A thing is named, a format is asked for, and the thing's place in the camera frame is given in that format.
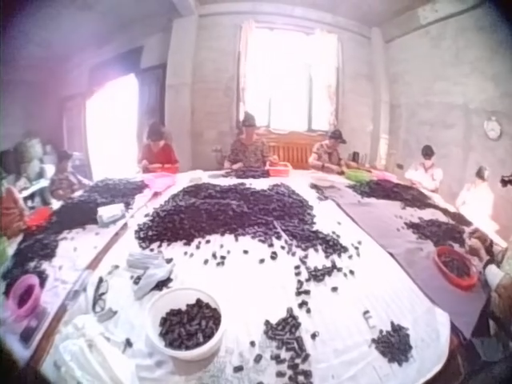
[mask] green bowl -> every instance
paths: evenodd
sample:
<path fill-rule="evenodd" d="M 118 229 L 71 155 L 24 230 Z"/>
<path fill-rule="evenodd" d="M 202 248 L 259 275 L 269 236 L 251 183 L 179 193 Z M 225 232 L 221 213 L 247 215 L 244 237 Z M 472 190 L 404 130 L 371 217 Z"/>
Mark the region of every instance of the green bowl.
<path fill-rule="evenodd" d="M 372 174 L 365 170 L 348 170 L 344 176 L 351 182 L 367 182 L 372 179 Z"/>

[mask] white bowl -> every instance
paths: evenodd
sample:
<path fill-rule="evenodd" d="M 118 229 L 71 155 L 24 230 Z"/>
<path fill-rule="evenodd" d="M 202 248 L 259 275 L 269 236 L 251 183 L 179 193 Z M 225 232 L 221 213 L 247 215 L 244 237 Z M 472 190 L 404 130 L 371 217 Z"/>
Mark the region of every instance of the white bowl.
<path fill-rule="evenodd" d="M 187 304 L 194 303 L 198 298 L 204 302 L 208 302 L 213 308 L 217 308 L 221 313 L 221 324 L 217 333 L 204 346 L 200 346 L 194 350 L 172 350 L 166 348 L 160 333 L 160 319 L 171 309 L 185 308 Z M 146 312 L 147 334 L 153 345 L 169 356 L 185 360 L 188 362 L 196 362 L 208 358 L 220 348 L 222 344 L 222 336 L 224 335 L 224 317 L 218 301 L 203 290 L 196 288 L 173 288 L 166 290 L 151 300 Z"/>

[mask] woman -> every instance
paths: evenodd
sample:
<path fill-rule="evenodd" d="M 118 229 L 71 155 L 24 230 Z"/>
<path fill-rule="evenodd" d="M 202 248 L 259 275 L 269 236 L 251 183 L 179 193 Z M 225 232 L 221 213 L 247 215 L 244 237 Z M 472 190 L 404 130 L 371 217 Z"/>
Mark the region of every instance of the woman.
<path fill-rule="evenodd" d="M 466 240 L 468 252 L 482 263 L 482 271 L 492 289 L 490 308 L 502 320 L 503 325 L 512 327 L 512 276 L 502 272 L 498 264 L 504 258 L 512 257 L 512 239 L 504 250 L 497 250 L 492 240 L 480 230 L 469 232 Z"/>
<path fill-rule="evenodd" d="M 475 180 L 464 186 L 455 203 L 458 211 L 474 222 L 489 219 L 493 213 L 494 194 L 490 190 L 488 178 L 489 170 L 480 166 Z"/>
<path fill-rule="evenodd" d="M 15 238 L 26 228 L 28 209 L 18 191 L 2 181 L 2 212 L 0 232 L 7 238 Z"/>
<path fill-rule="evenodd" d="M 80 177 L 70 168 L 70 160 L 73 155 L 67 150 L 57 153 L 57 167 L 50 180 L 50 194 L 56 200 L 66 200 L 73 194 L 87 188 L 91 182 Z"/>
<path fill-rule="evenodd" d="M 279 162 L 277 156 L 270 155 L 266 142 L 256 137 L 256 119 L 252 114 L 245 112 L 242 129 L 243 134 L 231 144 L 230 153 L 224 162 L 224 169 L 264 168 L 267 162 Z"/>
<path fill-rule="evenodd" d="M 434 156 L 435 152 L 432 146 L 423 146 L 423 161 L 413 164 L 405 174 L 406 179 L 410 181 L 412 186 L 429 192 L 439 192 L 443 174 L 442 169 L 434 164 Z"/>
<path fill-rule="evenodd" d="M 178 159 L 171 144 L 165 141 L 163 126 L 159 122 L 152 122 L 146 134 L 146 144 L 142 148 L 139 159 L 142 171 L 162 166 L 176 166 Z"/>
<path fill-rule="evenodd" d="M 340 144 L 346 144 L 342 132 L 332 130 L 327 140 L 314 145 L 309 160 L 310 167 L 330 174 L 344 174 L 348 164 L 339 154 Z"/>

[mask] hand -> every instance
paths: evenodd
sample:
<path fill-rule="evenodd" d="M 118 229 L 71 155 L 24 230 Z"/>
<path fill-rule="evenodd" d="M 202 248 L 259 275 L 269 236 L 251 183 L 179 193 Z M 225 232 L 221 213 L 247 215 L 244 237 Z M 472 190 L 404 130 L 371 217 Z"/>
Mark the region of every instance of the hand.
<path fill-rule="evenodd" d="M 480 262 L 484 262 L 489 258 L 482 243 L 476 238 L 472 238 L 466 242 L 466 250 L 471 256 L 478 258 Z"/>
<path fill-rule="evenodd" d="M 342 168 L 339 166 L 333 166 L 332 164 L 326 164 L 326 168 L 333 172 L 334 174 L 340 174 L 342 172 Z"/>

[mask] gray cloth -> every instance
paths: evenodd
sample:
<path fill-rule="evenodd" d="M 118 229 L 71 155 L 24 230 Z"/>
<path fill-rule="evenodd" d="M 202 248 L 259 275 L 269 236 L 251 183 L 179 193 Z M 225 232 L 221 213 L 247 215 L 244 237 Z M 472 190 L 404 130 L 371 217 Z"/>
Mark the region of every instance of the gray cloth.
<path fill-rule="evenodd" d="M 404 222 L 436 218 L 448 219 L 436 210 L 401 209 L 398 202 L 361 198 L 345 186 L 325 188 L 333 199 L 384 250 L 392 254 L 420 290 L 450 316 L 467 337 L 477 323 L 489 289 L 481 282 L 469 292 L 455 288 L 439 273 L 434 264 L 435 248 L 431 242 L 418 240 L 405 229 Z"/>

